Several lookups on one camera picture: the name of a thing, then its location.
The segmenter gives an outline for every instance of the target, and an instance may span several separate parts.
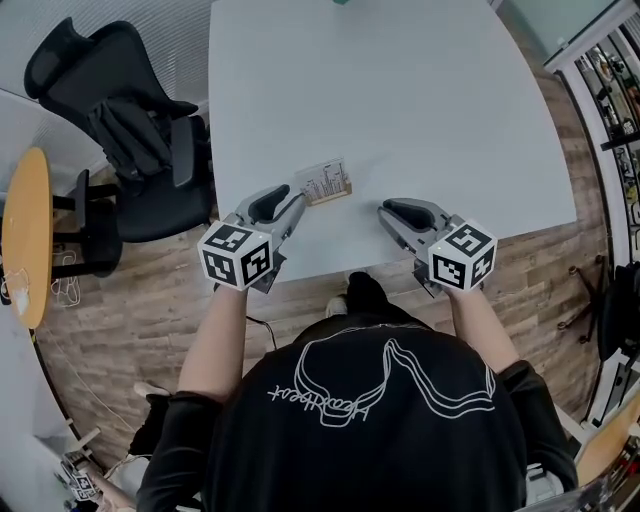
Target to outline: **round wooden table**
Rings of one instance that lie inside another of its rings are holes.
[[[11,179],[2,219],[2,262],[11,307],[28,328],[36,328],[51,285],[53,196],[49,165],[31,148]]]
[[[54,233],[54,208],[75,210],[76,203],[73,198],[51,193],[47,158],[40,148],[31,148],[11,178],[2,219],[2,263],[7,291],[16,315],[30,329],[35,329],[44,318],[52,279],[86,274],[106,276],[115,269],[122,252],[112,203],[87,203],[94,224],[107,226],[93,232],[87,228],[80,233]],[[102,214],[106,221],[97,222],[97,214]],[[52,267],[54,242],[81,244],[85,262]],[[97,253],[98,257],[89,258],[88,252]],[[111,258],[100,261],[100,255]]]
[[[578,452],[576,456],[578,485],[592,482],[615,462],[627,444],[629,428],[631,425],[637,425],[639,415],[640,392],[637,392]]]

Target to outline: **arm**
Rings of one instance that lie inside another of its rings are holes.
[[[109,480],[104,478],[93,464],[88,464],[84,469],[91,477],[91,480],[96,487],[102,491],[103,496],[112,502],[117,508],[136,508],[136,505],[131,498],[109,482]]]
[[[178,391],[224,403],[242,379],[247,291],[221,286],[182,365]]]
[[[172,512],[202,488],[216,419],[242,379],[246,310],[246,291],[213,294],[138,491],[138,512]]]
[[[527,465],[540,463],[562,481],[577,486],[576,468],[547,385],[520,356],[484,294],[447,290],[456,335],[498,373],[516,409],[527,446]]]
[[[516,347],[479,288],[470,292],[446,289],[451,299],[456,336],[466,341],[496,373],[520,359]]]

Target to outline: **black t-shirt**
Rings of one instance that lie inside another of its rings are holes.
[[[496,376],[452,336],[350,328],[268,354],[224,406],[178,393],[138,510],[173,510],[200,490],[216,512],[511,511],[535,462],[575,487],[528,363]]]

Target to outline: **white wall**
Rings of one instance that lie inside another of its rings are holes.
[[[97,170],[106,162],[102,148],[82,130],[37,103],[0,90],[1,192],[9,189],[18,161],[31,146],[41,147],[47,155],[57,194],[69,192],[83,169]]]
[[[69,499],[55,463],[34,440],[64,418],[49,390],[29,334],[0,306],[0,496],[13,512],[61,512]]]
[[[0,2],[0,89],[26,97],[24,69],[45,36],[71,16],[89,36],[107,23],[133,23],[167,94],[198,103],[207,97],[212,0],[5,0]]]
[[[615,0],[505,0],[520,14],[549,58]]]

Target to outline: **fiducial marker cube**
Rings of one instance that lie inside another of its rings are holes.
[[[497,239],[469,220],[429,247],[429,279],[449,288],[473,290],[493,272]]]
[[[236,290],[245,290],[273,269],[271,235],[216,221],[198,242],[205,276]]]

